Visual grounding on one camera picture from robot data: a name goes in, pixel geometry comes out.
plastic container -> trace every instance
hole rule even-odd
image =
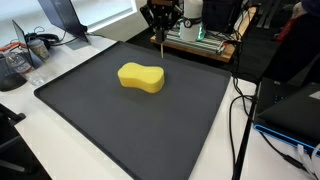
[[[4,52],[3,55],[6,57],[8,66],[24,77],[29,83],[34,86],[40,86],[44,84],[45,81],[43,77],[29,64],[25,58],[10,51]]]

black mat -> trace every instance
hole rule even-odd
[[[121,87],[117,71],[127,62],[162,67],[162,90]],[[191,174],[229,79],[213,67],[117,43],[35,95],[133,178],[180,180]]]

headphones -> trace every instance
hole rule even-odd
[[[44,42],[44,45],[46,46],[47,49],[50,49],[51,44],[58,43],[59,37],[55,34],[37,34],[37,33],[28,33],[25,35],[25,39],[27,43],[29,41],[32,41],[34,39],[40,39],[41,41]]]

monitor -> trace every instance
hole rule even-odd
[[[38,0],[51,24],[88,42],[85,28],[70,0]]]

yellow sponge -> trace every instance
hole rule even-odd
[[[118,77],[123,87],[139,88],[149,93],[160,91],[164,84],[164,71],[161,67],[147,67],[132,62],[119,69]]]

